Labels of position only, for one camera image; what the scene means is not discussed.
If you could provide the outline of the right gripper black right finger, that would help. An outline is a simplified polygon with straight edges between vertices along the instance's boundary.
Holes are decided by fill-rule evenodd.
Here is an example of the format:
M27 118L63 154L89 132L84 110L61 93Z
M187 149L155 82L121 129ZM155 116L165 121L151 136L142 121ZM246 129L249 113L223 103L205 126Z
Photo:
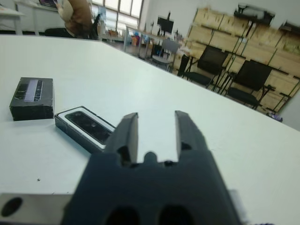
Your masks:
M188 113L176 110L175 123L176 151L179 162L184 157L194 156L209 150L205 137Z

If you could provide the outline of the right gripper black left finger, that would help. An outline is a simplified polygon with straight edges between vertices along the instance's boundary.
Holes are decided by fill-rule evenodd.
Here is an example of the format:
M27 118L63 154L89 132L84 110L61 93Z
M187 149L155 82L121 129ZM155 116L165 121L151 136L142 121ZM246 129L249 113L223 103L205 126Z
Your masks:
M122 165L131 165L137 162L138 152L138 113L125 115L108 138L106 153L115 153L120 156Z

